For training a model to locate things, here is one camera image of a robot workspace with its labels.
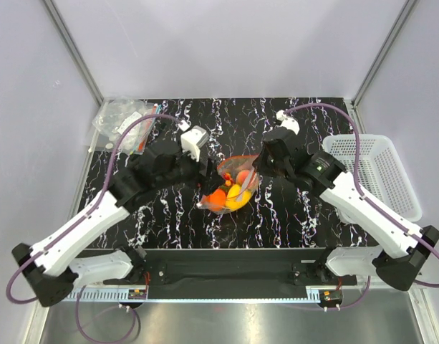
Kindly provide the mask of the clear zip bag orange zipper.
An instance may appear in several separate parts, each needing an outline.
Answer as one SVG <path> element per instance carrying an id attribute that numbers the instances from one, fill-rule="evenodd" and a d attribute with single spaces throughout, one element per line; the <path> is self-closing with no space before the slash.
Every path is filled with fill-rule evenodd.
<path id="1" fill-rule="evenodd" d="M 217 167 L 222 184 L 202 196 L 197 207 L 215 214 L 230 214 L 247 205 L 260 183 L 253 165 L 257 158 L 258 155 L 232 156 L 222 161 Z"/>

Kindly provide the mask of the peach fruit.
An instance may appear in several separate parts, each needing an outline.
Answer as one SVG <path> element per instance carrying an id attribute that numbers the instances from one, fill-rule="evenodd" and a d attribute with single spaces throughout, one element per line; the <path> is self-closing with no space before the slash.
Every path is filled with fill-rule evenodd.
<path id="1" fill-rule="evenodd" d="M 251 183 L 253 177 L 254 177 L 253 171 L 242 170 L 238 173 L 236 177 L 236 183 L 239 185 L 243 185 L 247 179 L 249 180 L 249 183 Z"/>

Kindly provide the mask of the orange fruit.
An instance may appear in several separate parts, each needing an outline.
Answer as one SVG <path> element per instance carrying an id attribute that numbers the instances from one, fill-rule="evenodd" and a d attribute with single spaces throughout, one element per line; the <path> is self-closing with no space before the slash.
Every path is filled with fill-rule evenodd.
<path id="1" fill-rule="evenodd" d="M 218 188 L 212 194 L 206 197 L 207 208 L 211 211 L 226 211 L 227 193 Z"/>

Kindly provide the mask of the yellow bell pepper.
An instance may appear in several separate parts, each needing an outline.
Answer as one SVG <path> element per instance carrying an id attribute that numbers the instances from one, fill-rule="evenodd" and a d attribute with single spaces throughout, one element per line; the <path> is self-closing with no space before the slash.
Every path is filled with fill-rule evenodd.
<path id="1" fill-rule="evenodd" d="M 241 192 L 241 186 L 232 185 L 226 195 L 225 206 L 230 211 L 235 211 L 245 206 L 251 199 L 252 192 L 248 189 Z"/>

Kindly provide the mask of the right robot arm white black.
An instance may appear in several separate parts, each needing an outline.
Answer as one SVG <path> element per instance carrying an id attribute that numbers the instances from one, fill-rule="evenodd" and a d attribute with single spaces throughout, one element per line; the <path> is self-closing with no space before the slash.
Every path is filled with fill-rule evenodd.
<path id="1" fill-rule="evenodd" d="M 343 211 L 378 243 L 376 247 L 327 249 L 313 263 L 309 276 L 331 284 L 339 277 L 379 277 L 396 290 L 407 291 L 439 240 L 434 226 L 420 227 L 396 214 L 363 190 L 352 173 L 334 156 L 307 153 L 296 144 L 296 133 L 285 127 L 264 134 L 254 168 L 263 176 L 283 177 Z"/>

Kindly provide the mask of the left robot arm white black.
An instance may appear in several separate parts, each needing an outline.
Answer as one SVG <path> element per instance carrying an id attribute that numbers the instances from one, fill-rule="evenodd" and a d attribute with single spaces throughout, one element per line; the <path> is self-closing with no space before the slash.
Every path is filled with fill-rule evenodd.
<path id="1" fill-rule="evenodd" d="M 85 285 L 138 283 L 146 271 L 142 249 L 121 247 L 94 257 L 78 255 L 161 189 L 185 184 L 203 194 L 212 192 L 221 181 L 216 169 L 215 160 L 201 161 L 180 143 L 162 139 L 131 158 L 117 173 L 108 173 L 101 192 L 61 229 L 32 246 L 21 243 L 13 248 L 19 272 L 35 299 L 43 307 L 51 307 Z"/>

